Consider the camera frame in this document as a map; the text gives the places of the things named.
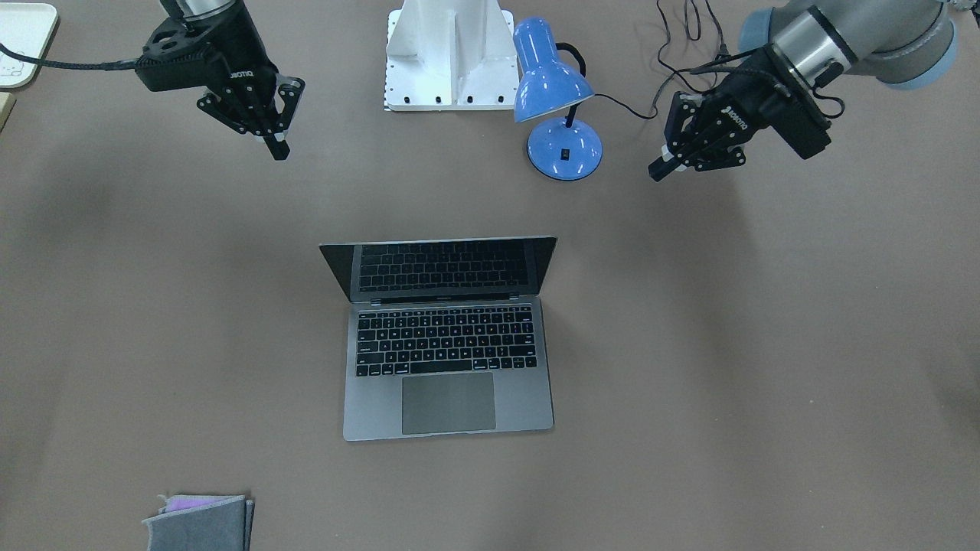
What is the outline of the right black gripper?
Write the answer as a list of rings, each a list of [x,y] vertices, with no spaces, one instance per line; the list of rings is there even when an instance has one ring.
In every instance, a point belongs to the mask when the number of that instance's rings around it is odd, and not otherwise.
[[[153,92],[205,87],[198,108],[241,135],[265,141],[273,160],[291,152],[290,129],[305,81],[279,72],[243,1],[162,1],[167,18],[136,62]]]

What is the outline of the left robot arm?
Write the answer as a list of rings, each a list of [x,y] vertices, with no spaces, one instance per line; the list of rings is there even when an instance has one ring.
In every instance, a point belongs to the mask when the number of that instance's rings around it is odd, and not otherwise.
[[[791,1],[746,18],[737,55],[693,73],[720,74],[706,92],[677,92],[655,181],[673,171],[745,163],[744,145],[771,128],[802,159],[830,144],[819,91],[844,74],[919,90],[958,57],[951,1]]]

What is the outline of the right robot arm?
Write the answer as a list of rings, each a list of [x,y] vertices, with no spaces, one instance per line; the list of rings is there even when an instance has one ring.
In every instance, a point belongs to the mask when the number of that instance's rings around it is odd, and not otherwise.
[[[153,92],[205,88],[198,108],[239,135],[263,141],[274,160],[288,158],[285,140],[305,81],[279,72],[243,1],[162,1],[168,17],[136,61],[136,76]]]

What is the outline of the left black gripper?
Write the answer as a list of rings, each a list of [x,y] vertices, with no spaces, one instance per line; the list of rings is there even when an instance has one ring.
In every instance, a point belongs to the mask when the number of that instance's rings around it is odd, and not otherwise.
[[[802,159],[829,146],[829,119],[776,46],[766,44],[744,57],[737,67],[718,62],[697,67],[697,73],[724,74],[712,90],[675,92],[665,123],[664,154],[648,165],[651,179],[663,181],[686,168],[713,171],[742,166],[744,144],[767,128],[774,129]]]

